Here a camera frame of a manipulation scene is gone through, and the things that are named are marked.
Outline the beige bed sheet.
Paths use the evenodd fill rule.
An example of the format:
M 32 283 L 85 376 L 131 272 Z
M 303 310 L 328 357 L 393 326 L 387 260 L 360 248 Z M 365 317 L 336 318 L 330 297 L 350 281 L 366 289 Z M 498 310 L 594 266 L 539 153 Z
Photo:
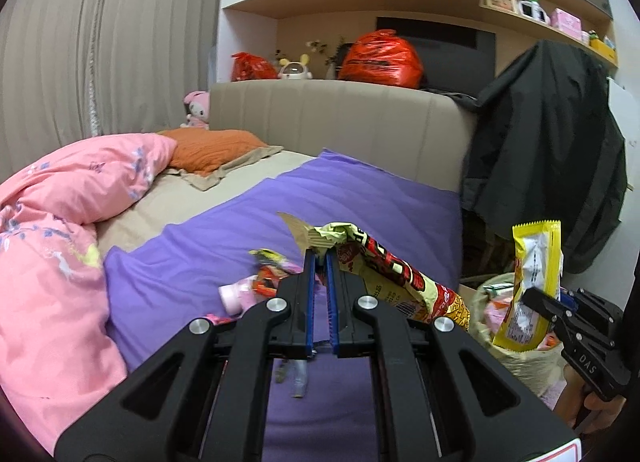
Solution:
M 157 175 L 140 201 L 96 225 L 100 253 L 107 255 L 114 247 L 126 252 L 139 248 L 166 226 L 181 224 L 310 159 L 303 153 L 267 147 L 247 152 L 206 177 L 168 169 Z

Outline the pink floral duvet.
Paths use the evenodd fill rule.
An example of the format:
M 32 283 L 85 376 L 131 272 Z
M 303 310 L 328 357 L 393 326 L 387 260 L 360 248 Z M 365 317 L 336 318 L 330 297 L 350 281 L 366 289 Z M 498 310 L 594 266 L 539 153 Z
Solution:
M 105 331 L 96 223 L 139 201 L 176 146 L 156 133 L 87 138 L 1 185 L 1 387 L 47 452 L 127 374 Z

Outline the small red plastic bag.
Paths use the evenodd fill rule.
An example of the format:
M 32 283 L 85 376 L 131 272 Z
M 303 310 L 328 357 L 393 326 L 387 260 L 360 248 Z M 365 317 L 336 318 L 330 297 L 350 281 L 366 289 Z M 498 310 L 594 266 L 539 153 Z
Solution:
M 277 70 L 265 58 L 245 52 L 235 53 L 232 58 L 232 82 L 278 78 Z

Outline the white yellow-eared toy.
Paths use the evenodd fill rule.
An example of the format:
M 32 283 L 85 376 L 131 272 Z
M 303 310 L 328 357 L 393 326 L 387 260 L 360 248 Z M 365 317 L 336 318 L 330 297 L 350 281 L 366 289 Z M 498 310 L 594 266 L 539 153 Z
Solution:
M 311 80 L 312 73 L 308 68 L 309 56 L 302 54 L 297 60 L 281 58 L 279 60 L 280 70 L 278 78 L 283 80 Z

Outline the yellow white snack wrapper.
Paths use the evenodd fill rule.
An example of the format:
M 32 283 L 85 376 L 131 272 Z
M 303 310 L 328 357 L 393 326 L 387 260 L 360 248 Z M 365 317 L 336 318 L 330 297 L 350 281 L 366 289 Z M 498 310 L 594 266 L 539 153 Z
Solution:
M 561 222 L 538 221 L 512 227 L 515 243 L 514 291 L 506 317 L 492 344 L 527 352 L 548 333 L 549 321 L 524 303 L 528 292 L 557 299 L 563 269 Z

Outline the pink plush toy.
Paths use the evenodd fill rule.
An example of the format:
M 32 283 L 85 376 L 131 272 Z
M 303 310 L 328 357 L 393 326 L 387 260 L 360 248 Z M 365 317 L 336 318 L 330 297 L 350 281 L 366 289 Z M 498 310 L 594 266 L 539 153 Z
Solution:
M 195 129 L 209 129 L 209 92 L 193 91 L 183 98 L 186 109 L 186 122 L 182 127 L 195 127 Z

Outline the pink box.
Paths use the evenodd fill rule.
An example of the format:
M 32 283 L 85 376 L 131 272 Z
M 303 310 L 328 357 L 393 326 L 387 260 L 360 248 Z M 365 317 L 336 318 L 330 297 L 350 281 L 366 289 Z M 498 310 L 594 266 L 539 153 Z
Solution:
M 567 36 L 582 40 L 582 21 L 575 15 L 557 7 L 551 14 L 551 26 Z

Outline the yellow red noodle wrapper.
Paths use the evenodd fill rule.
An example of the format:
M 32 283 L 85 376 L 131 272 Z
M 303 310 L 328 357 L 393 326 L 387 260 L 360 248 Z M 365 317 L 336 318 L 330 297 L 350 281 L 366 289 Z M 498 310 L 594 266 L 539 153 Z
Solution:
M 334 249 L 341 271 L 361 277 L 372 297 L 421 323 L 447 317 L 459 327 L 469 328 L 471 313 L 459 294 L 401 260 L 355 224 L 313 227 L 293 215 L 279 216 L 301 250 L 323 255 Z

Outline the beige trash bag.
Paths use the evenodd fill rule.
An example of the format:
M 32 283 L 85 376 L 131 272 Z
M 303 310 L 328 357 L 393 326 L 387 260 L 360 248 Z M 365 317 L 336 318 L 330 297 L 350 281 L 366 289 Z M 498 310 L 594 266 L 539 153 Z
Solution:
M 492 277 L 470 297 L 465 297 L 471 313 L 469 332 L 529 390 L 553 408 L 566 385 L 563 375 L 566 362 L 561 357 L 563 346 L 555 336 L 548 334 L 538 348 L 526 352 L 514 352 L 492 343 L 511 302 L 513 279 L 513 273 Z

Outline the purple blanket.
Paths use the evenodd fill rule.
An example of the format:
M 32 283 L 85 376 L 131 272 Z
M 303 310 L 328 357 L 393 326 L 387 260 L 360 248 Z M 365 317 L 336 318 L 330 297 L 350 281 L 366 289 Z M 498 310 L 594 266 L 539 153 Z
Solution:
M 459 198 L 326 150 L 292 171 L 170 224 L 139 248 L 104 255 L 107 332 L 129 369 L 143 364 L 196 317 L 224 317 L 218 289 L 254 273 L 250 250 L 302 258 L 280 213 L 322 226 L 349 222 L 427 277 L 456 289 L 461 268 Z M 373 461 L 369 364 L 320 352 L 303 397 L 273 384 L 262 456 L 267 461 Z

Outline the grey curtain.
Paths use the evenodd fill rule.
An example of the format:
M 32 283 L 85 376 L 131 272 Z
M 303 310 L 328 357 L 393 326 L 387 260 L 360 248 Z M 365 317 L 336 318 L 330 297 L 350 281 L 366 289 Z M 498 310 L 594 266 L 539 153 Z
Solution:
M 207 89 L 219 0 L 1 0 L 1 173 L 103 134 L 177 126 Z

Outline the wooden wall shelf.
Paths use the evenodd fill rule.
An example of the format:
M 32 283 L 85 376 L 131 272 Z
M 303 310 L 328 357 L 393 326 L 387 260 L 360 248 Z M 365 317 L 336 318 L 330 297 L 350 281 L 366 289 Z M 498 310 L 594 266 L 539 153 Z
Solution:
M 503 10 L 488 3 L 487 0 L 480 0 L 478 7 L 482 13 L 482 21 L 485 24 L 508 29 L 521 34 L 521 36 L 536 40 L 558 41 L 574 45 L 599 59 L 608 69 L 616 70 L 618 68 L 617 54 L 608 46 L 605 46 L 604 53 L 601 53 L 597 48 L 585 45 L 582 39 L 573 38 L 558 28 L 543 22 L 537 22 L 535 19 L 521 15 L 518 11 Z

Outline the orange pillow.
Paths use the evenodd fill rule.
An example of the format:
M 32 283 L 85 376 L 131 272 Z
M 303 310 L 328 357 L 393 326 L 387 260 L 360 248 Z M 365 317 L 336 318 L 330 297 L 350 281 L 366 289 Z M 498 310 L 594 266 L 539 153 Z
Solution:
M 244 156 L 267 144 L 254 134 L 243 130 L 211 131 L 197 127 L 160 131 L 173 139 L 177 146 L 168 164 L 175 170 L 207 176 L 222 165 Z

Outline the purple yellow snack wrapper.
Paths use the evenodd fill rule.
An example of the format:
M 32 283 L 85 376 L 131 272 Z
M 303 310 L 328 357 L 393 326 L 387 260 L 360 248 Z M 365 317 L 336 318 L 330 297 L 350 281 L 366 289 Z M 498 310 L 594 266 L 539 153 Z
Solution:
M 260 266 L 277 268 L 289 275 L 296 275 L 304 270 L 283 254 L 270 249 L 250 250 L 250 255 Z

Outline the large red plastic bag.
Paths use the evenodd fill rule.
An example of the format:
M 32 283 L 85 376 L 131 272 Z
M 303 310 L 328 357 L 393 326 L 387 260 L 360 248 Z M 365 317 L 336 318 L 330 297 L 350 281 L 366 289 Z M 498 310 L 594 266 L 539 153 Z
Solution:
M 338 80 L 417 89 L 424 69 L 416 49 L 392 29 L 363 34 L 349 48 Z

